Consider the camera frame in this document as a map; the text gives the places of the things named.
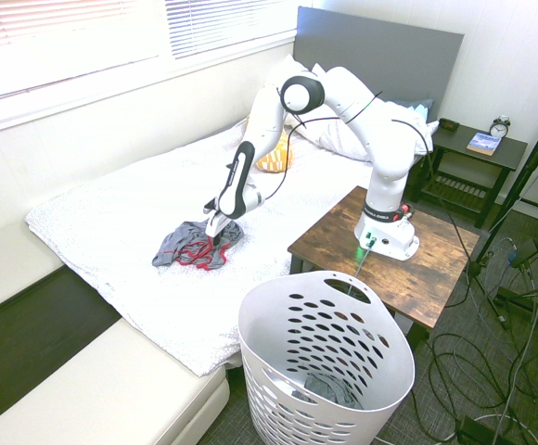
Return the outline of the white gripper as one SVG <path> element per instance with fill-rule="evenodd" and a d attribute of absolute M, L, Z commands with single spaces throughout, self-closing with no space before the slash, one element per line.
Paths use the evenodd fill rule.
<path fill-rule="evenodd" d="M 215 210 L 210 213 L 210 217 L 207 221 L 207 225 L 205 228 L 205 233 L 207 236 L 210 237 L 211 244 L 213 246 L 219 245 L 221 243 L 221 239 L 222 239 L 221 232 L 231 222 L 232 220 L 229 217 L 225 216 L 219 210 Z"/>

